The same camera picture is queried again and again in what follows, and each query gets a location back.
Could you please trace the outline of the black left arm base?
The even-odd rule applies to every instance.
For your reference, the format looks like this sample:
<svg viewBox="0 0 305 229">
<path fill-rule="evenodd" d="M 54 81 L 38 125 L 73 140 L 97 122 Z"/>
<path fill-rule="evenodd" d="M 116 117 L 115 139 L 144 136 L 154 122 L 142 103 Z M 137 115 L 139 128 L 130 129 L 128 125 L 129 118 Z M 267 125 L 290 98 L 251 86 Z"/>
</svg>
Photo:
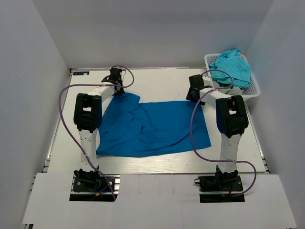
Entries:
<svg viewBox="0 0 305 229">
<path fill-rule="evenodd" d="M 114 202 L 120 178 L 103 177 L 97 171 L 74 170 L 69 201 Z"/>
</svg>

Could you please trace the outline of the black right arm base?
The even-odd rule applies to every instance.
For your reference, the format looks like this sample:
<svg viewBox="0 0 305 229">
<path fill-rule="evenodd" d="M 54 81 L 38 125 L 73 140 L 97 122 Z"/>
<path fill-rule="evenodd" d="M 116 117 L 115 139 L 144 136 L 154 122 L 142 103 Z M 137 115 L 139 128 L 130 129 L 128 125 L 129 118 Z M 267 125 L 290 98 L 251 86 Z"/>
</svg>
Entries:
<svg viewBox="0 0 305 229">
<path fill-rule="evenodd" d="M 199 186 L 200 203 L 241 203 L 245 202 L 240 176 L 220 184 L 215 176 L 200 176 L 194 180 Z"/>
</svg>

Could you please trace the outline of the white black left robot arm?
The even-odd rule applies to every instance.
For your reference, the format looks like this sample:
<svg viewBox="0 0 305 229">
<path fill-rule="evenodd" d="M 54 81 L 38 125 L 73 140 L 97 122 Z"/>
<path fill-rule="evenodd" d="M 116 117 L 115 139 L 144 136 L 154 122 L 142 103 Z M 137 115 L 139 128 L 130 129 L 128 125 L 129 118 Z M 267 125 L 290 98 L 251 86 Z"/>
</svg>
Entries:
<svg viewBox="0 0 305 229">
<path fill-rule="evenodd" d="M 76 96 L 73 121 L 80 136 L 81 162 L 93 169 L 98 168 L 96 138 L 102 124 L 102 103 L 109 97 L 122 94 L 124 94 L 122 85 L 107 83 Z"/>
</svg>

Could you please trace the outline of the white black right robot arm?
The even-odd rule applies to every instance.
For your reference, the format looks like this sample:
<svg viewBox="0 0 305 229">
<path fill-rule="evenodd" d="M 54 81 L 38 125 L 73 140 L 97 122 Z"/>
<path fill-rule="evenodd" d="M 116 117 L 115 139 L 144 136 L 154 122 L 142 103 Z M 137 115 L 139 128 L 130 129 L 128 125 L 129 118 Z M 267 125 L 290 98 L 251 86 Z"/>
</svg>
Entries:
<svg viewBox="0 0 305 229">
<path fill-rule="evenodd" d="M 199 158 L 217 163 L 216 171 L 221 174 L 235 176 L 237 173 L 236 163 L 239 142 L 249 125 L 243 97 L 241 95 L 223 94 L 219 90 L 207 87 L 199 91 L 199 98 L 193 110 L 194 112 L 200 102 L 209 104 L 216 110 L 216 124 L 221 133 L 220 159 L 207 159 L 197 153 L 193 141 L 194 113 L 192 113 L 190 121 L 190 138 L 193 151 Z"/>
</svg>

